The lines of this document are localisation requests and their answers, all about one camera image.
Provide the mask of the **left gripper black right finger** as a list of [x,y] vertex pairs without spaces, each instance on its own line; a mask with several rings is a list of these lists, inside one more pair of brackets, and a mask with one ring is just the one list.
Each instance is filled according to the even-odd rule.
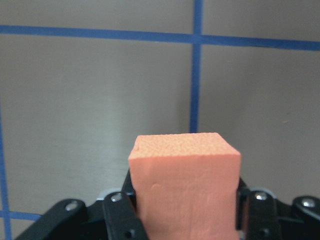
[[235,228],[241,240],[281,240],[277,199],[262,187],[248,187],[240,179],[236,192]]

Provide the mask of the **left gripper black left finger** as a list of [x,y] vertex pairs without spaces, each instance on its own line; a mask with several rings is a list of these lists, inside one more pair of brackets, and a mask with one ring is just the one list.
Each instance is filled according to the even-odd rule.
[[136,192],[128,171],[121,188],[110,188],[99,195],[109,240],[146,240],[148,235],[136,213]]

